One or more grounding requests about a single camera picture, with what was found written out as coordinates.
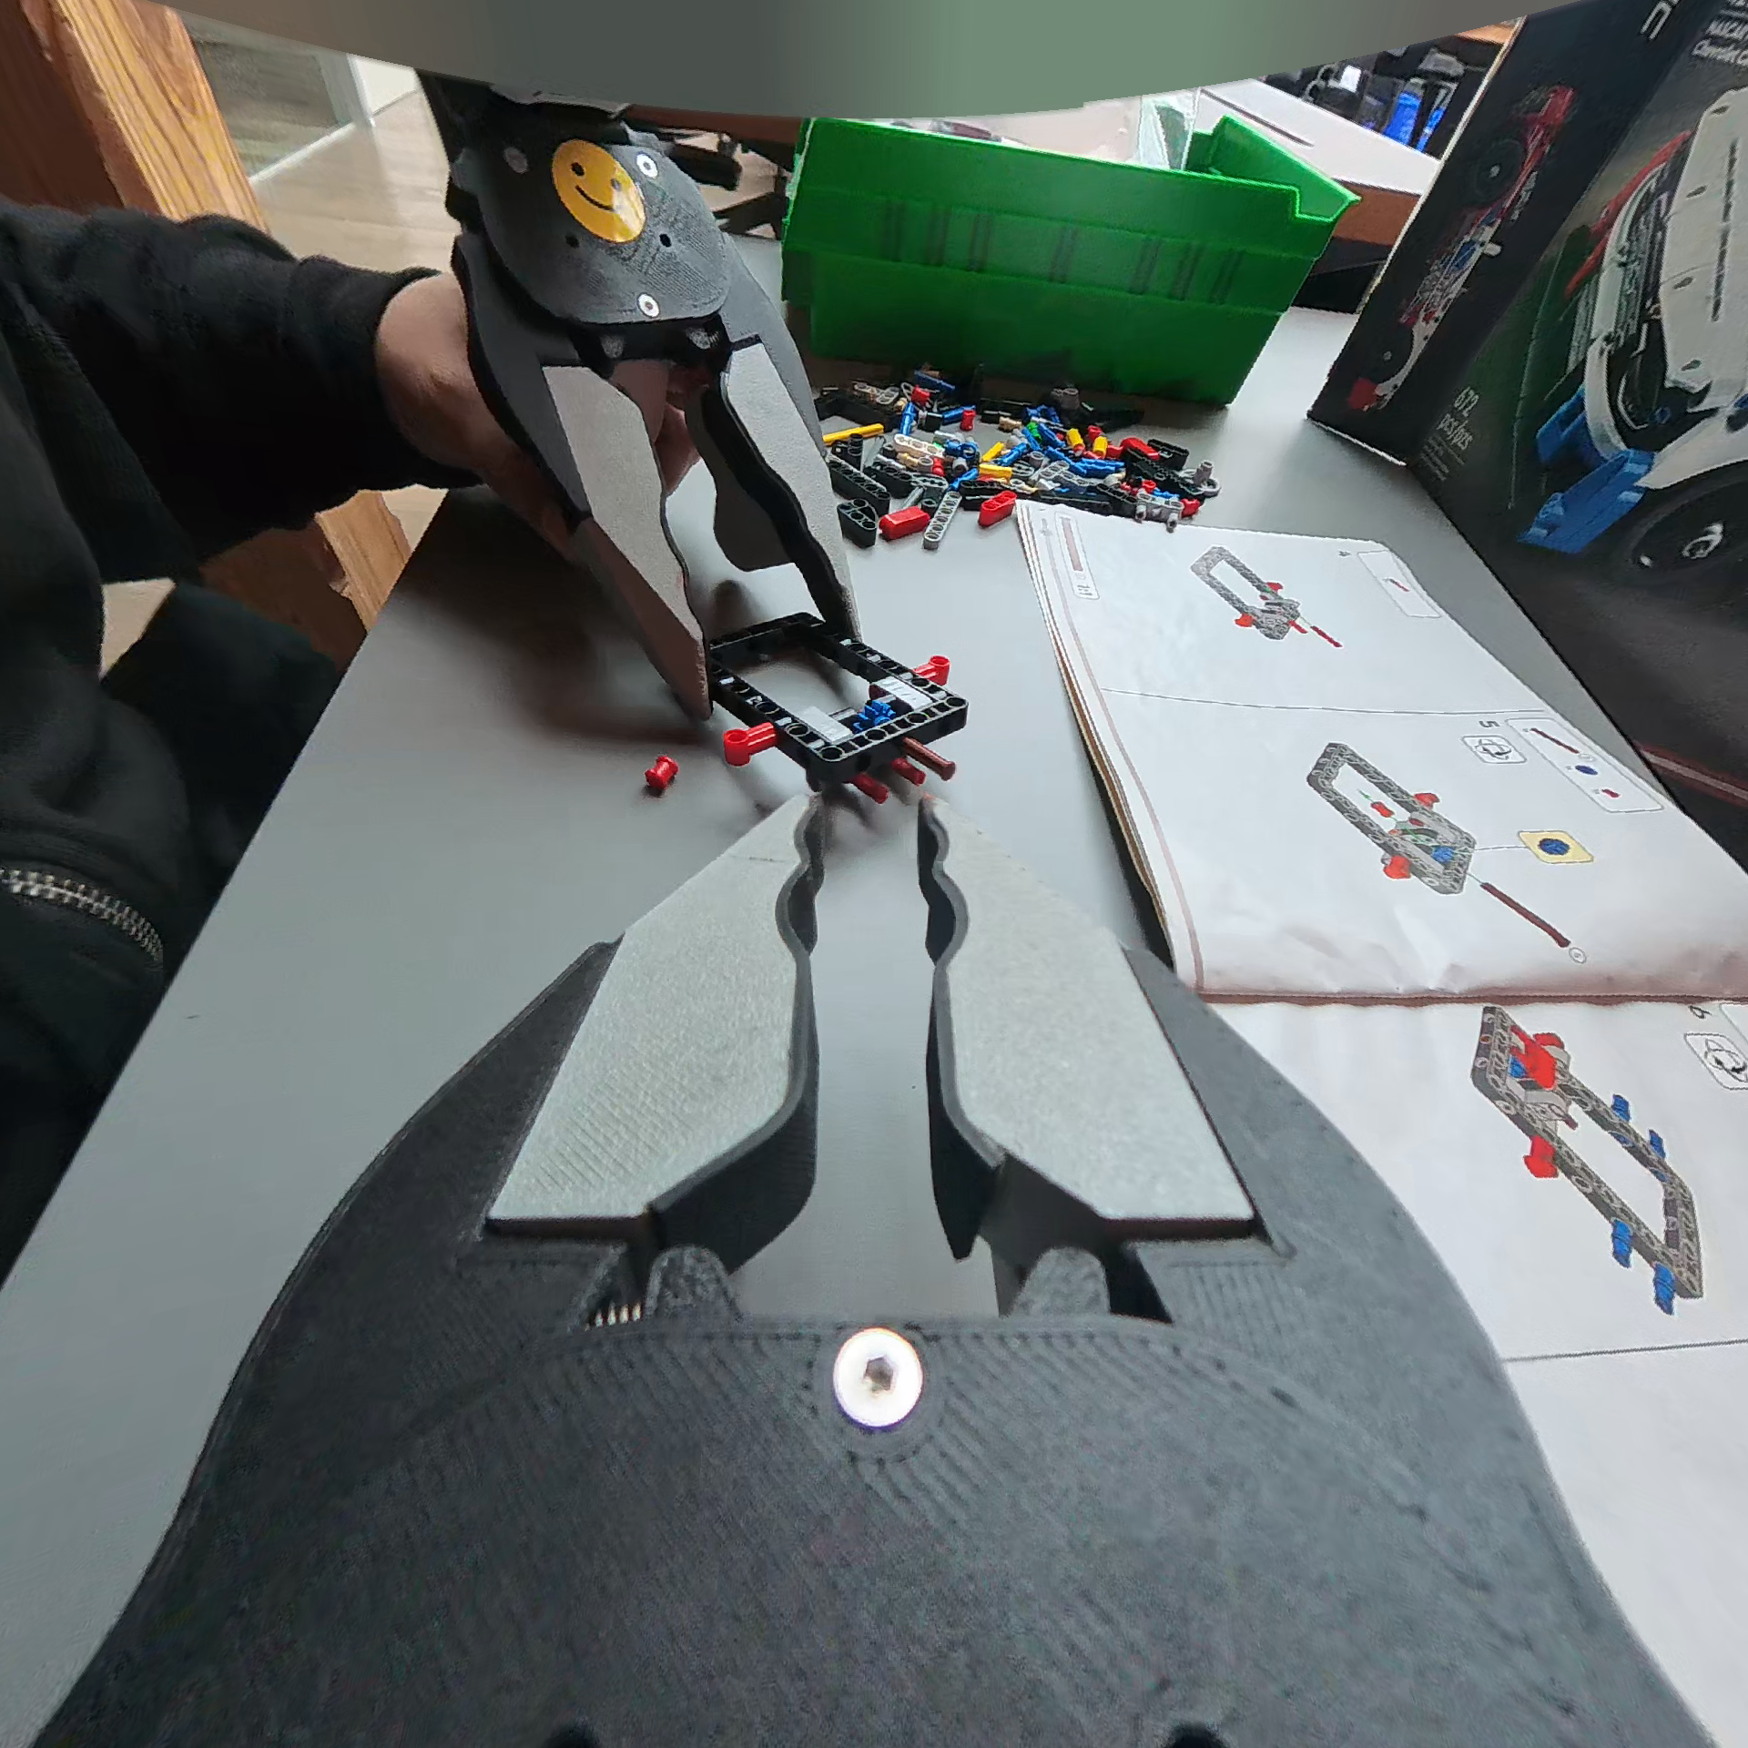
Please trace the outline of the lego instruction booklet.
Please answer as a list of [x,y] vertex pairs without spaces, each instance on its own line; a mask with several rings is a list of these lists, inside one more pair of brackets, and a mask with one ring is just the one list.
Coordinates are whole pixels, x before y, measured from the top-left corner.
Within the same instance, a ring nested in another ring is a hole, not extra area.
[[1429,1235],[1745,1744],[1745,871],[1385,545],[1018,527],[1180,976]]

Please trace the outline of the green plastic storage bin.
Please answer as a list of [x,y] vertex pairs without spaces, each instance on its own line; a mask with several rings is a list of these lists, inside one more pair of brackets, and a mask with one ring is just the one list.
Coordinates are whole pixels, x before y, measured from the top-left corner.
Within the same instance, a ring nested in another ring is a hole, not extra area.
[[820,117],[781,286],[826,360],[1231,405],[1357,202],[1233,117],[1184,170]]

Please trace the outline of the person's left forearm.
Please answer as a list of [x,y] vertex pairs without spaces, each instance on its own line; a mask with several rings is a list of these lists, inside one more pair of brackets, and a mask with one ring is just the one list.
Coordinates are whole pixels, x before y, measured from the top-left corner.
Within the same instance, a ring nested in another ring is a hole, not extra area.
[[8,318],[36,318],[198,561],[358,492],[455,488],[386,405],[376,338],[431,269],[295,257],[243,221],[4,204]]

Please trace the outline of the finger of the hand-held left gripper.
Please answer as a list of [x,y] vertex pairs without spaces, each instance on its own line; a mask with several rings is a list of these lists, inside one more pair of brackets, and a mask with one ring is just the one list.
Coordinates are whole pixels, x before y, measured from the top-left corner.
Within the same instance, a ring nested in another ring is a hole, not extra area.
[[607,375],[550,366],[544,379],[585,502],[571,555],[619,599],[648,660],[702,721],[712,713],[706,642],[666,522],[692,454],[676,407],[688,381],[666,362],[621,362]]
[[688,429],[715,488],[714,533],[741,571],[798,569],[830,630],[858,638],[862,620],[840,500],[814,423],[771,350],[735,348],[688,403]]

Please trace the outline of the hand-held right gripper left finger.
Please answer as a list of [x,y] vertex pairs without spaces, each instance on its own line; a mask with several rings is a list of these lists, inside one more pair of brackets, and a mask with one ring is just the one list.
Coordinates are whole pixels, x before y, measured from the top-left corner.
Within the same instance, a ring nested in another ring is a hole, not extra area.
[[816,1183],[822,800],[793,798],[625,930],[488,1223],[737,1270]]

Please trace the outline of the black lego frame assembly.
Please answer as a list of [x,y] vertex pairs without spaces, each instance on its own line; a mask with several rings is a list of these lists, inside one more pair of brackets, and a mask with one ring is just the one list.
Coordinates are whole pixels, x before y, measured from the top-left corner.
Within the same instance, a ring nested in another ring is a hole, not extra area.
[[[866,685],[858,703],[828,711],[791,709],[753,682],[753,670],[777,660],[810,660]],[[745,768],[757,755],[783,753],[816,790],[856,788],[875,804],[887,780],[923,784],[951,778],[951,759],[933,751],[968,725],[968,701],[951,687],[945,658],[907,668],[860,638],[830,630],[820,618],[793,614],[757,622],[708,648],[712,699],[735,719],[723,733],[723,759]]]

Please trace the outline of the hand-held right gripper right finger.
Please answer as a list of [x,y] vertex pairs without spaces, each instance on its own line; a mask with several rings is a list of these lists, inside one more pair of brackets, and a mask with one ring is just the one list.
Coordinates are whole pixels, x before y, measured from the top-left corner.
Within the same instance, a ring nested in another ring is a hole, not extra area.
[[951,1252],[984,1240],[1022,1286],[1049,1252],[1077,1250],[1118,1316],[1164,1318],[1132,1248],[1255,1235],[1255,1203],[1118,938],[941,798],[917,820],[933,1199]]

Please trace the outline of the wooden post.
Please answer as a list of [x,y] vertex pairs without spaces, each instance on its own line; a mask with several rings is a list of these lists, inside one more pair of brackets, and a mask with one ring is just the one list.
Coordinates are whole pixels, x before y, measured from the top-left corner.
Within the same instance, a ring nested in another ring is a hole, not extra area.
[[[135,2],[2,6],[2,190],[22,204],[267,219],[182,20]],[[346,668],[411,555],[380,492],[204,569]]]

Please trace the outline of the lego set cardboard box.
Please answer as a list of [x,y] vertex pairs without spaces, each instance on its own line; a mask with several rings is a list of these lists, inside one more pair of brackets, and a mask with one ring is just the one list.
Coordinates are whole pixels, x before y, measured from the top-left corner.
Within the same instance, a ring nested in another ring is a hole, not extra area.
[[1747,855],[1747,6],[1527,16],[1312,421],[1407,464]]

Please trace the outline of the person's left hand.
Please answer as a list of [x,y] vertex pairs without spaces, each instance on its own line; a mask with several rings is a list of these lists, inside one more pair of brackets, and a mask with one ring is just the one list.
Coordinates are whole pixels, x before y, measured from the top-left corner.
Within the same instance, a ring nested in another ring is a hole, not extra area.
[[374,358],[390,421],[419,456],[421,484],[478,482],[565,555],[563,504],[492,413],[471,360],[469,308],[449,273],[409,281],[386,304]]

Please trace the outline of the pile of loose lego pieces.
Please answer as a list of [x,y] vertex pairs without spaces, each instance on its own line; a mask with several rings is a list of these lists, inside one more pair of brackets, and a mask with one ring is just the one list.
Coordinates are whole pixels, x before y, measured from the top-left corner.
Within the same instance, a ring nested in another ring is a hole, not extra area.
[[824,385],[816,415],[842,535],[860,549],[917,537],[937,551],[956,522],[992,529],[1026,504],[1176,529],[1221,492],[1209,460],[1140,431],[1140,405],[1071,383],[1004,397],[982,369],[921,369]]

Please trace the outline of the white background table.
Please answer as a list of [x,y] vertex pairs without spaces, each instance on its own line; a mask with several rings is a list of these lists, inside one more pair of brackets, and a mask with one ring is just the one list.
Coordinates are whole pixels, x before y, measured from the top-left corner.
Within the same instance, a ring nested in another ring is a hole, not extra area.
[[1265,81],[1203,85],[1195,97],[1199,125],[1233,115],[1355,194],[1338,239],[1393,247],[1440,170],[1436,158]]

